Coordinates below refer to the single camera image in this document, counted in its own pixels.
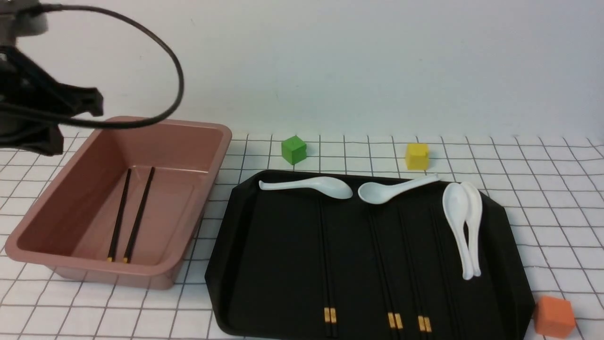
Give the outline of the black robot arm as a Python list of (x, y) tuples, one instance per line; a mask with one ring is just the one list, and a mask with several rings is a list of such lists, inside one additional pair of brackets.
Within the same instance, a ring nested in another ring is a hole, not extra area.
[(103, 116), (103, 96), (96, 88), (56, 81), (17, 48), (17, 39), (43, 34), (47, 19), (38, 0), (1, 2), (1, 147), (44, 156), (63, 153), (63, 134), (56, 122), (36, 122), (18, 109), (73, 118), (88, 112)]

